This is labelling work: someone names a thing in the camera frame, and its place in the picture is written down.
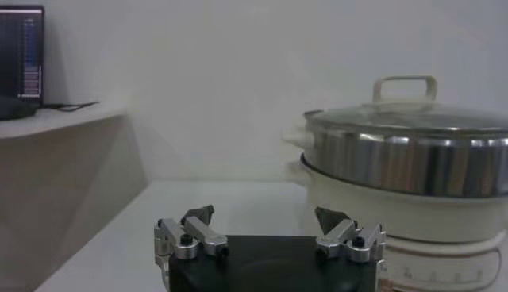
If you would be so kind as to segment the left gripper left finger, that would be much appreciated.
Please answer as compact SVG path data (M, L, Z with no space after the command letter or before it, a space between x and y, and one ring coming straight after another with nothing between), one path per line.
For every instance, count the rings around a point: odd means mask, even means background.
M217 260L229 256L227 236L210 227L213 215L214 206L207 205L189 209L179 221L161 218L154 224L154 261L166 291L171 290L171 258L194 260L200 250Z

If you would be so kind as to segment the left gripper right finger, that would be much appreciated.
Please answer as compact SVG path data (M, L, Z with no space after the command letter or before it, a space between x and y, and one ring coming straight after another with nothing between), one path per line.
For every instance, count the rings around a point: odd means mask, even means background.
M361 227L345 213L322 207L316 207L314 214L323 232L315 240L318 261L343 256L353 263L384 261L386 230L381 224Z

